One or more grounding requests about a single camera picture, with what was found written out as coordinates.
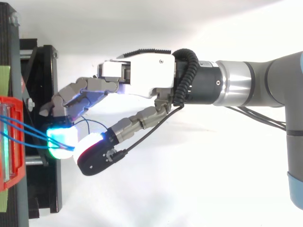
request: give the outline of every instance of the glowing blue light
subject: glowing blue light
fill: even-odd
[[[57,140],[60,143],[75,147],[78,143],[78,130],[75,126],[70,128],[50,128],[46,131],[47,136]],[[57,147],[50,140],[47,145],[49,147]],[[56,159],[67,159],[72,157],[73,151],[64,149],[49,149],[50,154]]]

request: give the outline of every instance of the robotic hand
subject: robotic hand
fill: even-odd
[[[109,93],[157,97],[155,106],[78,143],[74,157],[80,170],[95,175],[121,160],[138,143],[122,151],[115,150],[116,144],[140,129],[156,129],[184,103],[285,106],[290,194],[293,203],[303,209],[302,85],[302,52],[262,63],[214,63],[198,61],[187,49],[172,55],[168,51],[138,50],[101,64],[98,78],[79,78],[66,86],[41,108],[40,114],[51,115],[55,121],[73,122]],[[172,105],[179,108],[170,113]]]

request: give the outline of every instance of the blue cable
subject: blue cable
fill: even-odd
[[[9,140],[11,140],[11,141],[14,141],[14,142],[16,142],[16,143],[22,144],[22,145],[27,146],[27,147],[39,148],[39,149],[49,149],[49,148],[52,148],[52,149],[60,149],[60,147],[38,146],[38,145],[34,145],[34,144],[24,143],[24,142],[22,142],[22,141],[19,141],[19,140],[16,140],[15,138],[10,137],[9,135],[7,135],[7,134],[5,134],[5,133],[3,133],[3,132],[1,132],[1,131],[0,131],[0,134],[1,134],[2,136],[7,137],[7,138],[8,138]]]
[[[8,121],[5,121],[5,120],[0,119],[0,122],[3,122],[3,123],[5,123],[5,124],[7,124],[7,125],[9,125],[9,126],[11,126],[11,127],[13,127],[13,128],[15,128],[15,129],[21,131],[21,132],[23,132],[23,133],[25,133],[25,134],[28,134],[28,135],[31,135],[31,136],[35,136],[35,137],[37,137],[37,138],[39,138],[39,139],[42,139],[42,140],[44,140],[44,141],[49,141],[48,138],[45,138],[45,137],[42,137],[42,136],[38,136],[38,135],[36,135],[36,134],[34,134],[34,133],[31,133],[31,132],[29,132],[29,131],[23,130],[22,128],[19,128],[19,127],[13,125],[12,123],[9,123]],[[59,144],[59,143],[56,143],[56,142],[57,142],[56,140],[51,141],[51,142],[52,142],[54,145],[57,145],[57,146],[60,147],[60,144]]]
[[[13,121],[13,122],[17,122],[17,123],[23,125],[24,127],[29,128],[29,129],[31,129],[31,130],[37,132],[38,134],[40,134],[40,135],[42,135],[42,136],[45,136],[46,138],[49,138],[49,139],[52,140],[52,141],[55,141],[56,143],[62,144],[62,146],[64,146],[64,147],[67,147],[67,148],[70,148],[70,149],[74,149],[74,148],[75,148],[75,147],[68,146],[68,145],[66,145],[66,144],[60,143],[60,142],[56,141],[55,139],[53,139],[53,138],[47,136],[45,133],[39,131],[38,129],[35,129],[34,127],[32,127],[32,126],[30,126],[30,125],[28,125],[28,124],[25,124],[25,123],[23,123],[23,122],[21,122],[21,121],[19,121],[19,120],[17,120],[17,119],[14,119],[14,118],[11,118],[11,117],[7,117],[7,116],[4,116],[4,115],[0,115],[0,118],[4,118],[4,119],[6,119],[6,120],[10,120],[10,121]]]

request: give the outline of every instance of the clear plastic container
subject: clear plastic container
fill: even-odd
[[[10,108],[11,105],[8,104],[0,104],[0,115],[11,117],[10,116]],[[6,123],[0,121],[0,131],[6,135],[11,135],[11,127]],[[7,182],[10,180],[10,177],[13,176],[12,170],[12,154],[11,154],[11,143],[10,140],[0,134],[0,154],[1,154],[1,166],[3,173],[3,181]]]

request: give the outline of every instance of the white wall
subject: white wall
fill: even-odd
[[[188,47],[213,61],[267,61],[303,50],[299,0],[9,2],[22,15],[22,37],[59,50],[59,87],[95,74],[105,59],[143,47]],[[148,105],[152,100],[111,95],[87,117],[110,126]],[[284,119],[283,108],[257,110]],[[80,136],[86,133],[83,124]],[[188,105],[96,176],[63,161],[62,211],[44,210],[30,226],[302,226],[286,173],[283,131],[223,107]]]

